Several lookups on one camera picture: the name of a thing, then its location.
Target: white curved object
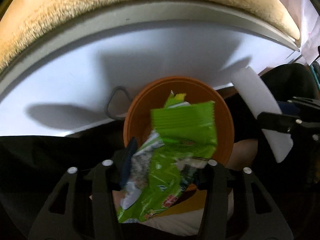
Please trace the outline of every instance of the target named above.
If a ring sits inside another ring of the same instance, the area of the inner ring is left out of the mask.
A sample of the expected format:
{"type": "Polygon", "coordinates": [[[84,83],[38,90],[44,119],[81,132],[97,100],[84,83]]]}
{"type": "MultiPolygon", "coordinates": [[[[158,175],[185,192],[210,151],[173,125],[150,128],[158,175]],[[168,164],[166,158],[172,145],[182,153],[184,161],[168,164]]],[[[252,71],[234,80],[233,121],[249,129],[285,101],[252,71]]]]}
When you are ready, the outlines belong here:
{"type": "MultiPolygon", "coordinates": [[[[275,98],[262,79],[251,67],[234,73],[231,81],[255,118],[261,112],[282,114],[275,98]]],[[[293,141],[290,134],[262,129],[278,163],[282,162],[290,152],[293,141]]]]}

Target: green snack wrapper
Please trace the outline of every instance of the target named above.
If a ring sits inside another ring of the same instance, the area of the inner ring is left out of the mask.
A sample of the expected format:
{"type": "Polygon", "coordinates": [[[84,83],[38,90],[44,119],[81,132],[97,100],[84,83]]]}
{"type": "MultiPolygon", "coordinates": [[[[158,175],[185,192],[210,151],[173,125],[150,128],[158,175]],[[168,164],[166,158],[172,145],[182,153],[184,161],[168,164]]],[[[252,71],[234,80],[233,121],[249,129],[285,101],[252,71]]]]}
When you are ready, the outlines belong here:
{"type": "Polygon", "coordinates": [[[184,96],[171,95],[165,108],[151,111],[152,126],[159,136],[151,134],[141,149],[143,152],[155,141],[160,145],[150,156],[148,185],[137,186],[140,195],[133,204],[120,204],[120,223],[143,222],[168,209],[215,152],[214,102],[188,105],[184,96]]]}

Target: red logo on wrapper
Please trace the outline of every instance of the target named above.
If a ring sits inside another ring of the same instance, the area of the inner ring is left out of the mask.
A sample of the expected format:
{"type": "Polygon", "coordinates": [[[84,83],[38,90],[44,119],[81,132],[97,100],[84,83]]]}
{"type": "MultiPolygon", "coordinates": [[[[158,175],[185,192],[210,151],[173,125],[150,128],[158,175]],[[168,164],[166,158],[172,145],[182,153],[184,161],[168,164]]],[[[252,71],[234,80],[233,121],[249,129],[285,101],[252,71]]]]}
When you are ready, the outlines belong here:
{"type": "Polygon", "coordinates": [[[162,203],[163,207],[170,207],[176,202],[178,198],[174,195],[169,195],[167,199],[162,203]]]}

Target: metal bolt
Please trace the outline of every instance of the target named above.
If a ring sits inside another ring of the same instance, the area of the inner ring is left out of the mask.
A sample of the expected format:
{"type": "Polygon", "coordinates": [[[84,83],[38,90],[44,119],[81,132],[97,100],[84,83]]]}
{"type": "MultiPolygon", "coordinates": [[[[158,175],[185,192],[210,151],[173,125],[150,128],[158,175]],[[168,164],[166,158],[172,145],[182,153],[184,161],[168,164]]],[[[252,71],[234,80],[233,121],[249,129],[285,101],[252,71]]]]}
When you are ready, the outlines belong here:
{"type": "Polygon", "coordinates": [[[317,140],[319,140],[319,135],[314,134],[314,135],[312,136],[312,138],[313,138],[313,140],[317,141],[317,140]]]}
{"type": "Polygon", "coordinates": [[[113,164],[113,160],[104,160],[102,162],[103,166],[111,166],[113,164]]]}
{"type": "Polygon", "coordinates": [[[208,163],[211,166],[217,166],[217,164],[218,164],[216,160],[209,160],[208,163]]]}
{"type": "Polygon", "coordinates": [[[246,174],[250,174],[252,172],[252,170],[249,167],[245,167],[243,168],[244,173],[246,174]]]}
{"type": "Polygon", "coordinates": [[[70,167],[70,168],[68,169],[68,173],[70,173],[70,174],[74,174],[74,173],[76,173],[77,171],[78,171],[77,167],[70,167]]]}

